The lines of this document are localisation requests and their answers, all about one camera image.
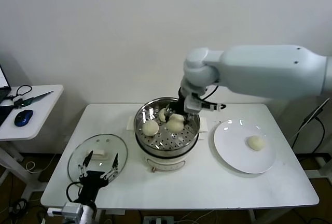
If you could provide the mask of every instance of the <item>metal bowl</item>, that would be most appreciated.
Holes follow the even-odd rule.
[[[138,110],[134,119],[134,129],[136,140],[139,146],[148,154],[164,159],[180,157],[189,152],[197,142],[200,128],[198,115],[194,115],[185,124],[179,133],[171,133],[160,121],[158,113],[170,102],[176,102],[178,99],[172,97],[162,97],[146,103]],[[159,125],[158,133],[153,136],[145,136],[142,131],[142,125],[148,120],[155,120]]]

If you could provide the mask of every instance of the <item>glass lid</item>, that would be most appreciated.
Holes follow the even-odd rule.
[[[113,163],[117,160],[118,173],[126,164],[128,150],[127,146],[117,135],[100,134],[85,140],[76,147],[68,162],[68,176],[71,181],[79,181],[80,168],[86,156],[93,151],[87,171],[108,172],[112,169]]]

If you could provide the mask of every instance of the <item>power strip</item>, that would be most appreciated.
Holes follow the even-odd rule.
[[[143,224],[174,224],[173,216],[144,216]]]

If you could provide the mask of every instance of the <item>white table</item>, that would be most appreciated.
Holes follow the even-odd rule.
[[[13,87],[9,95],[16,94],[18,87]],[[46,183],[40,183],[37,179],[39,174],[30,174],[17,161],[22,161],[23,157],[11,145],[10,141],[27,141],[34,138],[39,133],[44,125],[47,117],[51,113],[54,105],[58,101],[63,92],[62,85],[47,85],[47,86],[32,86],[32,91],[24,95],[23,100],[54,91],[42,100],[31,104],[22,109],[13,109],[6,120],[0,126],[0,163],[4,165],[7,170],[0,178],[0,184],[6,178],[9,172],[12,172],[19,179],[26,183],[26,188],[22,198],[29,199],[33,191],[43,191]],[[10,100],[2,101],[0,106],[13,105]],[[20,111],[25,109],[33,110],[33,116],[29,123],[23,127],[14,125],[14,119]]]
[[[41,198],[45,206],[62,207],[71,182],[67,163],[73,150],[96,134],[113,133],[125,141],[128,160],[121,174],[96,199],[100,209],[255,209],[308,206],[319,198],[288,142],[263,104],[228,104],[221,112],[202,111],[208,137],[199,140],[178,171],[152,173],[143,163],[133,131],[126,130],[137,104],[88,105]],[[242,118],[257,123],[273,139],[276,161],[269,171],[250,175],[225,164],[212,146],[213,129],[220,121]],[[77,195],[77,187],[70,195]],[[257,223],[268,223],[284,212],[270,211]]]

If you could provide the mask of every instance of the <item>computer mouse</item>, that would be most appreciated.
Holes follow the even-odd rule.
[[[14,124],[17,127],[25,126],[26,124],[28,124],[29,120],[31,119],[32,114],[33,114],[32,110],[23,110],[19,112],[15,117]]]

